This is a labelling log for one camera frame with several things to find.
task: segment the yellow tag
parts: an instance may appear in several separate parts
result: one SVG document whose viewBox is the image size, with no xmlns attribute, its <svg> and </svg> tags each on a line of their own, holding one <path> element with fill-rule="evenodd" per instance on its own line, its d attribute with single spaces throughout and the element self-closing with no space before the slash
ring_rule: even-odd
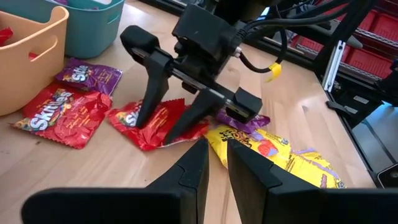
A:
<svg viewBox="0 0 398 224">
<path fill-rule="evenodd" d="M 272 77 L 268 78 L 266 82 L 271 82 L 276 79 L 282 73 L 282 66 L 278 63 L 273 63 L 270 67 L 268 67 L 272 71 Z"/>
</svg>

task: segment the wire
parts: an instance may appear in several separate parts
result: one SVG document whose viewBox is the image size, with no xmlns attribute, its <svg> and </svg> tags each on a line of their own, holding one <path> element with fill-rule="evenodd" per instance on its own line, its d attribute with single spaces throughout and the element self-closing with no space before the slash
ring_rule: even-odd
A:
<svg viewBox="0 0 398 224">
<path fill-rule="evenodd" d="M 269 19 L 269 20 L 262 20 L 262 21 L 253 21 L 248 23 L 243 29 L 245 31 L 249 31 L 252 28 L 258 27 L 258 26 L 284 26 L 284 27 L 290 27 L 290 26 L 308 26 L 308 25 L 314 25 L 314 24 L 321 24 L 324 22 L 328 22 L 332 19 L 335 19 L 339 16 L 342 16 L 344 13 L 346 13 L 347 6 L 332 13 L 329 15 L 325 16 L 317 16 L 313 18 L 304 18 L 304 19 Z"/>
<path fill-rule="evenodd" d="M 275 6 L 275 11 L 276 14 L 279 18 L 281 18 L 278 7 Z M 281 45 L 281 50 L 279 52 L 278 58 L 276 59 L 275 63 L 280 64 L 286 56 L 286 52 L 287 52 L 287 34 L 286 34 L 286 30 L 284 27 L 281 27 L 279 29 L 280 32 L 280 38 L 282 39 L 282 45 Z M 257 73 L 267 73 L 270 72 L 271 69 L 270 67 L 267 68 L 257 68 L 255 67 L 252 63 L 250 63 L 250 61 L 248 60 L 248 58 L 243 54 L 243 52 L 241 52 L 241 55 L 239 56 L 239 59 L 241 59 L 242 63 L 250 70 L 257 72 Z"/>
<path fill-rule="evenodd" d="M 303 6 L 303 5 L 305 5 L 305 4 L 308 4 L 308 3 L 310 3 L 310 2 L 313 2 L 313 0 L 307 0 L 307 1 L 304 1 L 304 2 L 299 2 L 299 3 L 298 3 L 297 5 L 295 5 L 295 6 L 292 6 L 292 7 L 288 8 L 288 9 L 284 9 L 284 10 L 279 11 L 279 13 L 289 12 L 289 11 L 292 10 L 292 9 L 296 9 L 296 8 L 301 7 L 301 6 Z"/>
<path fill-rule="evenodd" d="M 332 2 L 338 2 L 338 5 L 333 5 L 334 7 L 338 7 L 338 6 L 344 4 L 344 3 L 348 2 L 348 1 L 344 1 L 344 0 L 334 0 L 334 1 L 332 1 Z M 298 18 L 302 18 L 304 15 L 308 14 L 308 12 L 312 12 L 312 14 L 315 14 L 315 15 L 317 15 L 317 14 L 322 14 L 322 13 L 324 13 L 324 11 L 330 10 L 330 8 L 327 9 L 326 7 L 329 6 L 330 4 L 332 4 L 332 2 L 325 2 L 325 3 L 322 3 L 321 5 L 317 6 L 317 7 L 314 8 L 314 9 L 311 9 L 311 10 L 305 11 L 305 12 L 302 12 L 302 13 L 300 13 L 300 14 L 296 14 L 296 15 L 292 16 L 292 17 L 289 18 L 289 19 L 290 19 L 290 20 L 297 20 Z M 339 11 L 336 11 L 336 12 L 334 12 L 334 13 L 332 13 L 332 14 L 329 14 L 329 15 L 327 15 L 327 16 L 318 16 L 318 17 L 315 17 L 315 18 L 321 18 L 322 20 L 323 20 L 325 17 L 326 17 L 327 19 L 329 19 L 329 18 L 335 19 L 335 18 L 337 18 L 337 17 L 343 15 L 343 14 L 346 12 L 347 7 L 348 7 L 348 6 L 342 8 L 342 9 L 340 9 Z M 274 32 L 276 32 L 276 31 L 278 31 L 278 30 L 279 30 L 279 29 L 278 29 L 277 26 L 263 27 L 262 29 L 258 29 L 258 30 L 252 31 L 252 32 L 246 32 L 247 35 L 245 36 L 245 39 L 247 39 L 247 38 L 249 38 L 249 39 L 258 39 L 258 38 L 262 38 L 262 37 L 264 37 L 265 35 L 274 33 Z"/>
</svg>

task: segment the orange plastic basket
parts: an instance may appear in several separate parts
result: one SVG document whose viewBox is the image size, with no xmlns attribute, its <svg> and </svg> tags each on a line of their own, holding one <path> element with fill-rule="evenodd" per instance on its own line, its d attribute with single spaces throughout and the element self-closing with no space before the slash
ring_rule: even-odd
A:
<svg viewBox="0 0 398 224">
<path fill-rule="evenodd" d="M 0 47 L 0 115 L 26 105 L 61 71 L 68 17 L 61 6 L 44 24 L 0 11 L 0 27 L 14 31 Z M 36 58 L 29 58 L 30 53 Z"/>
</svg>

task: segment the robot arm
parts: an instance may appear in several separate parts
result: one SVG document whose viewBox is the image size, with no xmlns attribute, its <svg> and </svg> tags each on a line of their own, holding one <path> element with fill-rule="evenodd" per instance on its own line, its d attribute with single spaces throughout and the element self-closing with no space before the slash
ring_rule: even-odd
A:
<svg viewBox="0 0 398 224">
<path fill-rule="evenodd" d="M 323 16 L 322 19 L 273 19 L 252 21 L 267 6 L 281 0 L 219 0 L 217 6 L 208 11 L 189 4 L 174 30 L 178 42 L 175 45 L 177 58 L 160 48 L 156 36 L 138 26 L 129 26 L 121 34 L 121 41 L 133 59 L 146 67 L 149 80 L 136 126 L 143 127 L 156 106 L 169 89 L 168 79 L 173 75 L 182 80 L 182 87 L 192 94 L 199 91 L 191 107 L 167 134 L 165 143 L 171 143 L 184 131 L 208 115 L 216 114 L 223 107 L 227 115 L 247 123 L 258 114 L 262 107 L 260 98 L 242 88 L 236 93 L 216 82 L 230 57 L 239 57 L 246 66 L 255 72 L 268 72 L 269 69 L 253 67 L 239 45 L 259 26 L 282 26 L 290 22 L 295 26 L 305 26 L 315 22 L 328 21 L 340 16 L 343 10 Z M 335 0 L 345 3 L 348 0 Z"/>
</svg>

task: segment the yellow candy bag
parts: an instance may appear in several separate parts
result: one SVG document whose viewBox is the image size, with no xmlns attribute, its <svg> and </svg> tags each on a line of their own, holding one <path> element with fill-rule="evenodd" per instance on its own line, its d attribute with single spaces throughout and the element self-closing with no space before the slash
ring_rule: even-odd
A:
<svg viewBox="0 0 398 224">
<path fill-rule="evenodd" d="M 272 160 L 276 165 L 285 168 L 289 162 L 290 144 L 286 139 L 257 129 L 252 134 L 246 134 L 226 125 L 220 125 L 205 134 L 217 156 L 225 167 L 227 163 L 227 140 L 237 139 L 245 146 Z"/>
<path fill-rule="evenodd" d="M 252 134 L 246 134 L 229 126 L 219 125 L 208 131 L 205 137 L 225 167 L 228 167 L 227 140 L 236 139 L 280 168 L 317 187 L 345 188 L 330 163 L 318 152 L 310 149 L 291 153 L 288 140 L 264 130 L 257 129 Z"/>
<path fill-rule="evenodd" d="M 330 163 L 314 149 L 292 152 L 285 170 L 317 187 L 346 188 Z"/>
</svg>

